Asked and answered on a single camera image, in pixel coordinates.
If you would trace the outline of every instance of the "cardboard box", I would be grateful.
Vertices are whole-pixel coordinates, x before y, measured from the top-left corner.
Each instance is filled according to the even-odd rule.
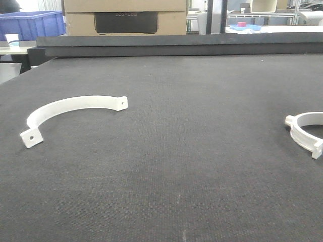
[[[186,0],[64,0],[66,13],[185,12]]]
[[[187,0],[65,0],[70,36],[185,35]]]
[[[287,9],[288,0],[277,0],[277,9]]]
[[[150,33],[98,33],[95,13],[67,13],[67,33],[69,36],[131,36],[131,35],[185,35],[186,12],[159,12],[155,32]]]

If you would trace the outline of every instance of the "white box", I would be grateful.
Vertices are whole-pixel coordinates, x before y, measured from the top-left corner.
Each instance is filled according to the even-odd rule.
[[[274,13],[277,7],[277,0],[251,0],[250,8],[252,13]]]
[[[300,12],[299,25],[318,25],[323,19],[323,11]]]

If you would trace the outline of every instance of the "blue tray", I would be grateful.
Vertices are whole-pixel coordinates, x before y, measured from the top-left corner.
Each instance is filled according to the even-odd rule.
[[[239,31],[245,30],[245,29],[252,29],[252,30],[258,31],[261,29],[261,26],[254,25],[254,24],[247,24],[246,27],[238,27],[237,24],[230,24],[230,29],[239,30]]]

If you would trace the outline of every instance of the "metal shelf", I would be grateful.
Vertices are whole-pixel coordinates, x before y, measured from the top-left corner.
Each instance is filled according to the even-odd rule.
[[[268,13],[268,14],[227,14],[228,18],[271,18],[294,17],[295,13]]]
[[[298,18],[299,18],[299,6],[301,4],[301,0],[296,0],[295,3],[295,11],[289,12],[289,13],[266,13],[266,14],[256,14],[256,13],[250,13],[250,14],[227,14],[228,18],[292,18],[291,24],[297,25]],[[186,20],[196,20],[197,19],[197,13],[189,13],[186,17]]]

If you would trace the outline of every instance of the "table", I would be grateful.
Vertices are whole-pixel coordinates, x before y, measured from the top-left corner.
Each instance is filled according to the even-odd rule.
[[[322,110],[322,60],[65,58],[1,84],[0,240],[320,241],[322,159],[284,119]],[[82,95],[129,108],[62,114],[24,147],[32,111]]]
[[[239,33],[241,31],[226,27],[226,33]],[[323,26],[262,26],[256,33],[293,33],[293,32],[323,32]]]
[[[19,48],[10,49],[9,47],[0,47],[0,55],[10,54],[13,56],[13,60],[2,60],[0,63],[21,63],[20,73],[24,73],[31,69],[28,49],[33,46],[20,46]]]

